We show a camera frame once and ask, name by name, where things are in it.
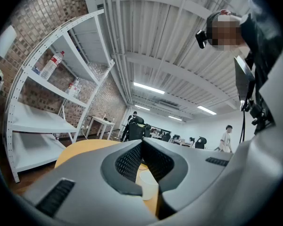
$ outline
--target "white shelving unit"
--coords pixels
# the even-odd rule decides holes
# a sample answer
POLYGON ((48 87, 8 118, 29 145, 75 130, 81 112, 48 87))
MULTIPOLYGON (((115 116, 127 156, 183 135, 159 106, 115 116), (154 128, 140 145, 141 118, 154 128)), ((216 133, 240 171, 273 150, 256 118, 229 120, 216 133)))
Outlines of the white shelving unit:
POLYGON ((19 182, 18 172, 55 161, 65 149, 51 133, 74 132, 75 136, 73 139, 71 135, 69 135, 72 142, 76 141, 82 122, 86 117, 95 94, 114 65, 114 61, 107 53, 106 45, 101 34, 98 15, 102 13, 104 13, 103 9, 81 17, 76 17, 55 29, 31 52, 14 79, 6 103, 4 116, 5 134, 3 137, 8 161, 16 182, 19 182), (107 70, 100 80, 97 79, 85 62, 85 60, 96 61, 98 58, 87 58, 83 52, 82 47, 84 46, 80 44, 77 36, 73 34, 72 31, 72 29, 79 31, 80 27, 77 29, 76 27, 82 24, 83 27, 95 24, 92 33, 95 33, 97 35, 96 38, 99 38, 99 40, 94 42, 96 42, 97 47, 99 45, 101 46, 100 50, 97 48, 98 51, 96 55, 104 55, 106 58, 105 64, 107 64, 107 70), (75 41, 78 41, 77 45, 72 42, 68 34, 69 30, 71 30, 70 33, 74 36, 75 41), (32 71, 35 63, 49 47, 54 48, 56 51, 65 51, 63 63, 67 65, 67 69, 69 69, 74 76, 95 82, 97 87, 87 103, 68 95, 32 71), (76 47, 80 48, 85 60, 76 47), (66 121, 64 114, 63 119, 57 114, 39 110, 18 102, 20 92, 27 77, 64 99, 84 108, 76 128, 66 121))

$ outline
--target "white shirt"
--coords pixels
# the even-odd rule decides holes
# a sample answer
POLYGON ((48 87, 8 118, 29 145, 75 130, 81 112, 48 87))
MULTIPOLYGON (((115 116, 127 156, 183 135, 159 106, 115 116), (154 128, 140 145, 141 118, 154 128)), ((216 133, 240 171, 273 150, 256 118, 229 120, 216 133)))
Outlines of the white shirt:
POLYGON ((220 143, 219 148, 222 149, 224 152, 231 152, 231 136, 227 132, 223 133, 221 140, 223 140, 223 143, 220 143))

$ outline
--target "white wall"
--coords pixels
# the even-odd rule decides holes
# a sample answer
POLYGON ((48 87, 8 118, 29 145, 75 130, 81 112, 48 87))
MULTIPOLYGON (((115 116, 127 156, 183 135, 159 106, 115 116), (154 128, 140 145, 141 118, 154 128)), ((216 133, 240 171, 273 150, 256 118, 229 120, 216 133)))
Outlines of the white wall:
POLYGON ((175 122, 174 119, 168 118, 168 117, 162 117, 159 115, 151 114, 148 112, 142 111, 142 109, 132 108, 130 114, 133 114, 133 112, 136 111, 137 115, 142 117, 146 124, 149 124, 154 127, 158 127, 161 129, 169 130, 171 131, 171 135, 178 134, 181 132, 181 128, 183 124, 175 122))
MULTIPOLYGON (((243 115, 242 112, 233 112, 220 116, 210 116, 204 120, 197 120, 184 125, 182 132, 179 134, 181 138, 187 140, 189 137, 195 137, 196 140, 199 136, 207 139, 205 145, 208 149, 215 149, 219 146, 222 134, 225 132, 227 125, 233 127, 231 133, 232 148, 235 152, 241 135, 243 115)), ((249 113, 245 113, 245 140, 250 140, 254 136, 255 126, 251 124, 253 121, 249 113)))

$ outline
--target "fluorescent light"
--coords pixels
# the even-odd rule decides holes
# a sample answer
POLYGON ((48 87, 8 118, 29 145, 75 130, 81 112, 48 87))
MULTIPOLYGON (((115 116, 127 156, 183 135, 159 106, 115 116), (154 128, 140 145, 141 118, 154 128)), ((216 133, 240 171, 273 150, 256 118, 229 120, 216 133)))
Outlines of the fluorescent light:
POLYGON ((169 117, 172 118, 172 119, 175 119, 175 120, 182 121, 182 119, 178 119, 178 118, 175 118, 175 117, 173 117, 173 116, 169 116, 169 117))
POLYGON ((147 108, 145 108, 145 107, 141 107, 141 106, 139 106, 139 105, 135 105, 136 107, 138 107, 138 108, 141 108, 141 109, 145 109, 145 110, 147 110, 147 111, 149 111, 150 109, 147 109, 147 108))
POLYGON ((208 113, 210 113, 210 114, 212 114, 212 115, 216 115, 215 112, 212 112, 212 111, 210 111, 209 109, 204 108, 204 107, 202 107, 202 106, 198 106, 197 108, 199 108, 199 109, 201 109, 201 110, 203 110, 203 111, 206 111, 206 112, 208 112, 208 113))
POLYGON ((149 87, 149 86, 146 86, 146 85, 142 85, 142 84, 139 84, 139 83, 135 83, 135 82, 134 82, 134 85, 135 85, 135 86, 138 86, 138 87, 142 87, 142 88, 144 88, 144 89, 152 90, 152 91, 157 92, 157 93, 160 93, 160 94, 164 94, 164 93, 165 93, 165 92, 162 91, 162 90, 155 89, 155 88, 152 88, 152 87, 149 87))

